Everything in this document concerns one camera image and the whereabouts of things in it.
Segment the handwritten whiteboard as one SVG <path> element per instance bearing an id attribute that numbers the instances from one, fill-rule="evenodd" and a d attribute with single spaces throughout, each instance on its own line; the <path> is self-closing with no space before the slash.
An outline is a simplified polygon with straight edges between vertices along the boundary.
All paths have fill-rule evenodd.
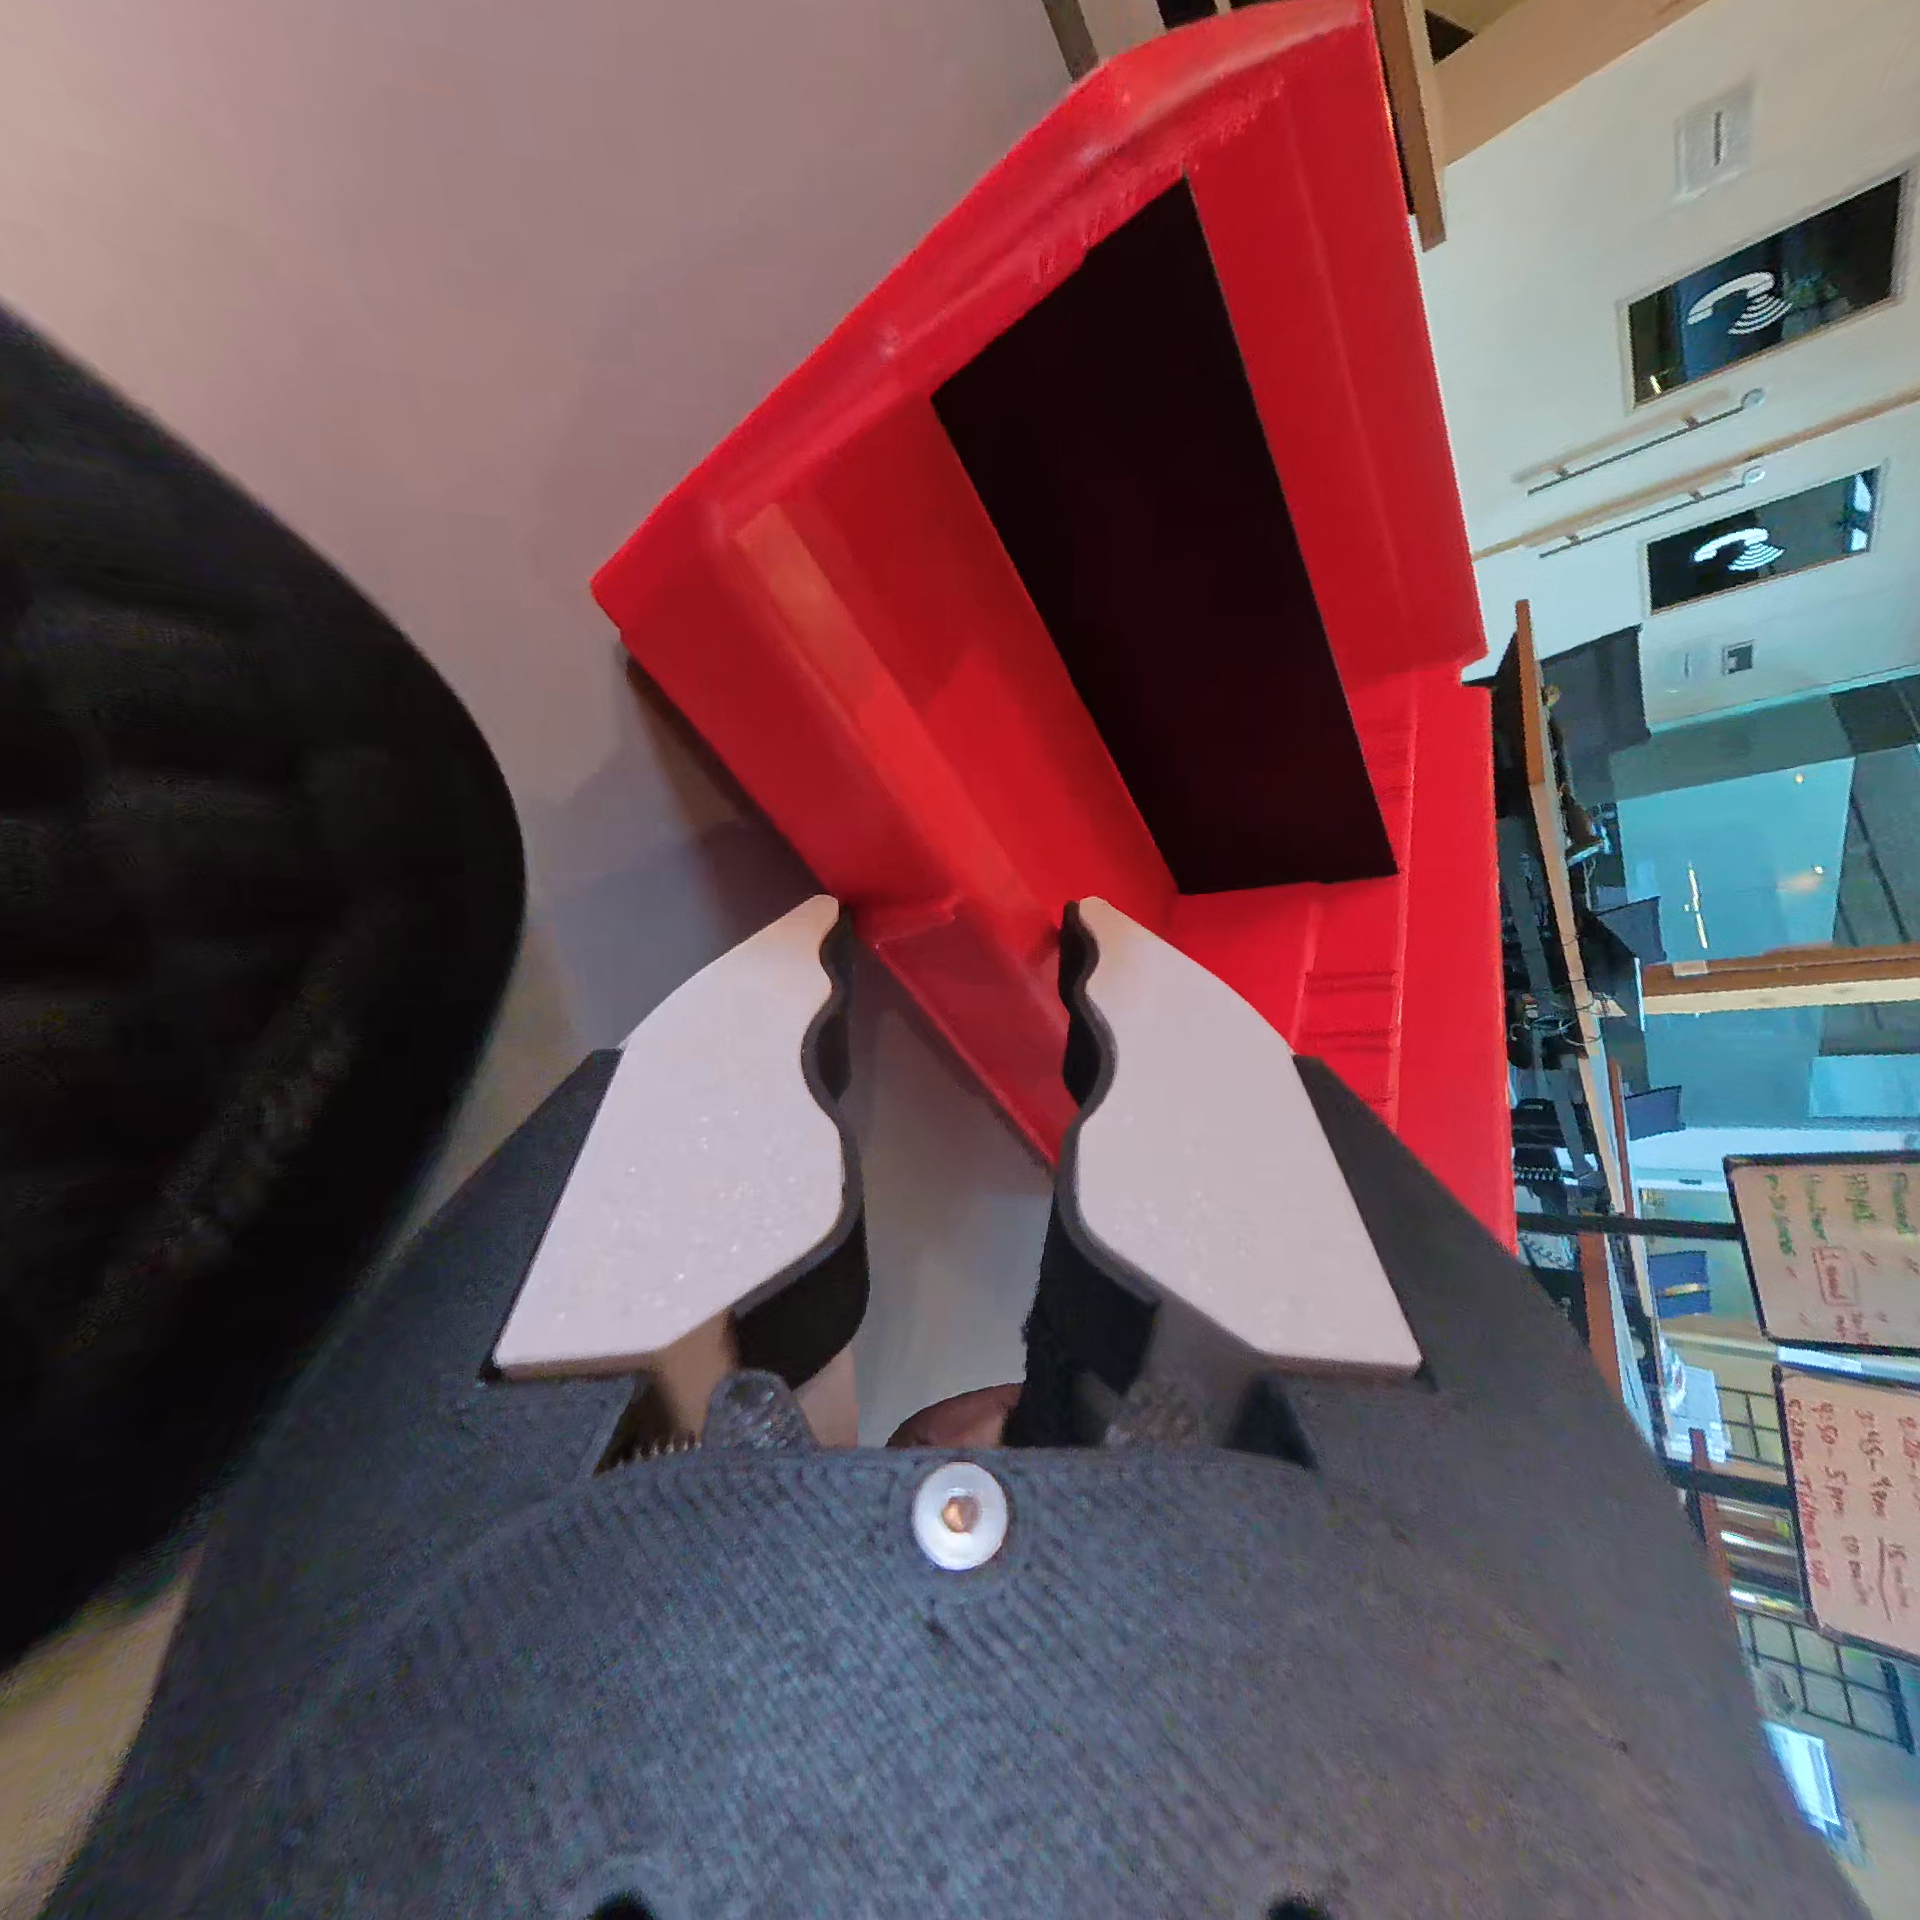
<path id="1" fill-rule="evenodd" d="M 1797 1365 L 1772 1377 L 1815 1625 L 1918 1663 L 1915 1381 Z"/>
<path id="2" fill-rule="evenodd" d="M 1730 1157 L 1746 1281 L 1778 1349 L 1918 1355 L 1918 1157 Z"/>

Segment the black honeycomb pad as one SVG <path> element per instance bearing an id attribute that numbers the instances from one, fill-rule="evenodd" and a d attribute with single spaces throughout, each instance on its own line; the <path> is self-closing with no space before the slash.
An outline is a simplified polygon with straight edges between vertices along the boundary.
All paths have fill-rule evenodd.
<path id="1" fill-rule="evenodd" d="M 522 830 L 435 665 L 3 317 L 3 1649 L 160 1552 L 414 1197 Z"/>

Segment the dark phone sign window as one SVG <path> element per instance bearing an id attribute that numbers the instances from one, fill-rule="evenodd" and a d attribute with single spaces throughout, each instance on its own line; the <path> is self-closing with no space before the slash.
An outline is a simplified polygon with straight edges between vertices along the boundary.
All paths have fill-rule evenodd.
<path id="1" fill-rule="evenodd" d="M 1647 613 L 1692 607 L 1870 552 L 1880 494 L 1884 467 L 1867 466 L 1786 496 L 1741 498 L 1734 512 L 1650 538 Z"/>
<path id="2" fill-rule="evenodd" d="M 1635 403 L 1874 313 L 1900 295 L 1910 175 L 1726 251 L 1635 297 L 1623 311 Z"/>

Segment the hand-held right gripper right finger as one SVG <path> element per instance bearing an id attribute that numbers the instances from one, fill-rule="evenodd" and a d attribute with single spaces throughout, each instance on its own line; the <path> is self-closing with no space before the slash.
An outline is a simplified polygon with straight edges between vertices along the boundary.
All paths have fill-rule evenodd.
<path id="1" fill-rule="evenodd" d="M 1102 897 L 1063 917 L 1063 1081 L 1014 1448 L 1308 1448 L 1291 1381 L 1424 1355 L 1280 1031 Z"/>

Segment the red plastic bin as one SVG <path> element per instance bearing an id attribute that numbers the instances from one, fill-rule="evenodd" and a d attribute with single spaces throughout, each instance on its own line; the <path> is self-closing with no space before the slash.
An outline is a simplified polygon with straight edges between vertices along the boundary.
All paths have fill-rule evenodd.
<path id="1" fill-rule="evenodd" d="M 1107 897 L 1516 1238 L 1482 600 L 1368 5 L 1103 61 L 592 579 L 1036 1151 Z"/>

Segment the person's right hand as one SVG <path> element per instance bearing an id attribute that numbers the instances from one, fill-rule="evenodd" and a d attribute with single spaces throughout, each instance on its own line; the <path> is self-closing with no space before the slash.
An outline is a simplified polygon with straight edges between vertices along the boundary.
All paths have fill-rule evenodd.
<path id="1" fill-rule="evenodd" d="M 1020 1383 L 983 1385 L 910 1415 L 890 1448 L 995 1448 L 1021 1395 Z"/>

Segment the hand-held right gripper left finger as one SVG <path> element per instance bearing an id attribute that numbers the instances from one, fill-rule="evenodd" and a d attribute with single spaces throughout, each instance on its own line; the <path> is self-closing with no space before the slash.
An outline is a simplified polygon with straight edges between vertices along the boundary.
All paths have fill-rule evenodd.
<path id="1" fill-rule="evenodd" d="M 711 959 L 621 1041 L 491 1350 L 508 1381 L 647 1385 L 676 1432 L 734 1371 L 856 1442 L 870 1298 L 844 1099 L 851 922 L 811 895 Z"/>

